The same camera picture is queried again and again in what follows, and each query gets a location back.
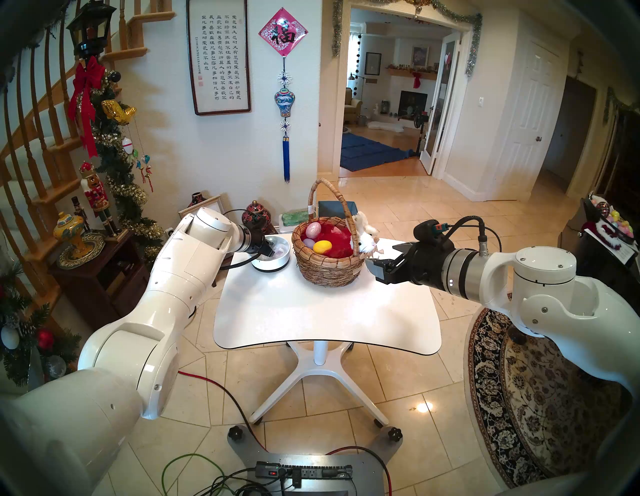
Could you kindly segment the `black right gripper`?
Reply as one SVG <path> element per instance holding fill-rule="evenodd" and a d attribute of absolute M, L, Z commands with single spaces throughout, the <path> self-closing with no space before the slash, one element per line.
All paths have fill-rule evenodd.
<path fill-rule="evenodd" d="M 380 258 L 368 258 L 367 269 L 382 284 L 411 282 L 416 285 L 444 288 L 442 271 L 453 252 L 453 242 L 431 245 L 427 242 L 404 242 L 395 248 L 383 248 Z"/>

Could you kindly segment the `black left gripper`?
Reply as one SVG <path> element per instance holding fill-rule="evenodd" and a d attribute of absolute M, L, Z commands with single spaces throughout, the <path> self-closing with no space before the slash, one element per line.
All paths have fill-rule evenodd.
<path fill-rule="evenodd" d="M 248 253 L 259 255 L 258 259 L 271 259 L 278 247 L 278 241 L 269 241 L 262 231 L 249 231 L 250 242 Z"/>

